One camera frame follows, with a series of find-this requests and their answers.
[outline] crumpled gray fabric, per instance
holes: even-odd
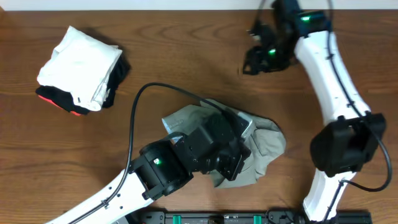
[[[215,100],[209,100],[221,108],[227,106]],[[190,134],[203,119],[213,113],[220,113],[214,107],[200,102],[201,106],[188,105],[162,119],[167,132],[183,132]],[[285,151],[286,140],[278,126],[271,120],[260,118],[230,108],[237,114],[244,114],[252,119],[244,144],[251,150],[251,155],[244,161],[244,166],[234,181],[226,180],[218,171],[210,172],[216,188],[242,187],[257,183],[266,174],[267,166]]]

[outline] wooden table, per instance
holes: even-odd
[[[274,119],[287,149],[258,184],[214,189],[195,174],[184,188],[152,204],[168,210],[299,208],[314,165],[310,140],[322,125],[317,98],[301,65],[279,73],[243,75],[254,42],[246,30],[254,11],[7,12],[0,20],[0,222],[43,223],[93,195],[126,160],[134,95],[165,82]],[[269,12],[265,20],[271,19]],[[384,142],[398,159],[398,13],[337,11],[340,52],[364,100],[387,119]],[[132,65],[115,105],[77,117],[34,93],[37,74],[68,26],[124,47]],[[193,100],[153,87],[139,102],[134,157],[165,136],[160,119]],[[376,187],[386,178],[380,151],[355,181]],[[368,209],[375,223],[396,223],[398,178],[380,193],[348,187],[340,209]]]

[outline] folded white shirt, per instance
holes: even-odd
[[[121,54],[117,46],[106,45],[70,26],[40,69],[37,81],[70,92],[77,106],[99,111],[107,97],[109,74]]]

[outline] black cable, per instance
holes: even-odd
[[[128,169],[130,168],[130,163],[131,163],[131,156],[132,156],[132,145],[133,145],[133,141],[134,141],[134,117],[136,115],[136,109],[137,109],[137,104],[138,104],[138,99],[141,96],[142,92],[150,86],[163,86],[163,87],[167,87],[167,88],[171,88],[173,90],[179,91],[189,97],[192,97],[198,101],[202,101],[204,103],[209,104],[210,106],[220,110],[220,111],[224,111],[222,108],[220,108],[219,106],[217,106],[216,104],[201,98],[200,96],[197,96],[193,93],[190,93],[189,91],[183,90],[181,88],[169,85],[169,84],[165,84],[165,83],[148,83],[146,85],[144,85],[137,93],[136,98],[134,99],[134,102],[132,104],[132,108],[131,108],[131,115],[130,115],[130,138],[129,138],[129,151],[127,154],[127,163],[126,163],[126,168],[124,170],[123,173],[123,177],[120,180],[119,185],[116,187],[115,191],[105,200],[103,200],[99,205],[97,205],[95,208],[91,209],[90,211],[82,214],[80,217],[76,218],[74,221],[70,222],[69,224],[75,224],[78,223],[80,221],[82,221],[83,219],[85,219],[86,217],[88,217],[89,215],[95,213],[96,211],[98,211],[99,209],[101,209],[102,207],[106,206],[109,204],[109,202],[115,198],[115,196],[119,193],[121,187],[124,184],[124,181],[126,180],[127,174],[128,174]],[[175,137],[177,136],[183,136],[182,133],[178,133]]]
[[[260,16],[261,16],[262,11],[264,10],[264,5],[265,5],[266,1],[267,1],[267,0],[261,0],[260,6],[259,6],[259,8],[257,9],[256,18],[255,18],[254,21],[260,19]]]
[[[362,186],[360,184],[357,184],[355,182],[352,182],[350,180],[341,180],[340,183],[339,183],[339,186],[338,186],[338,188],[337,188],[337,190],[335,192],[335,195],[333,196],[333,200],[331,201],[331,204],[328,207],[328,210],[326,211],[326,215],[325,215],[322,223],[324,223],[327,220],[327,218],[329,216],[329,213],[330,213],[331,209],[333,208],[333,206],[334,206],[334,204],[336,202],[336,198],[337,198],[342,186],[344,186],[344,183],[351,184],[352,186],[355,186],[355,187],[357,187],[357,188],[359,188],[361,190],[365,190],[367,192],[380,192],[380,191],[384,190],[385,188],[387,188],[387,186],[390,184],[391,179],[392,179],[392,165],[391,165],[391,159],[390,159],[390,156],[388,154],[387,148],[384,145],[383,141],[380,139],[380,137],[370,127],[370,125],[365,120],[365,118],[361,114],[361,112],[359,112],[359,110],[355,106],[355,102],[349,96],[349,94],[348,94],[343,82],[341,81],[341,78],[340,78],[340,76],[338,74],[338,71],[336,69],[335,63],[333,61],[334,55],[331,52],[331,47],[330,47],[330,44],[331,44],[330,43],[331,33],[333,32],[333,3],[332,3],[331,0],[328,0],[328,4],[329,4],[329,21],[330,21],[330,23],[329,23],[329,29],[328,29],[327,49],[328,49],[328,54],[329,54],[328,58],[329,58],[331,67],[333,69],[333,72],[334,72],[334,74],[336,76],[336,79],[337,79],[341,89],[343,90],[343,93],[344,93],[344,95],[345,95],[345,97],[346,97],[346,99],[348,101],[348,104],[350,105],[350,107],[352,107],[352,109],[355,111],[355,113],[358,115],[358,117],[361,118],[361,120],[364,123],[365,127],[367,127],[369,129],[371,134],[375,137],[377,143],[380,145],[380,148],[381,148],[381,150],[382,150],[382,152],[384,154],[384,158],[385,158],[386,164],[387,164],[387,179],[380,187],[377,187],[377,188],[364,187],[364,186]]]

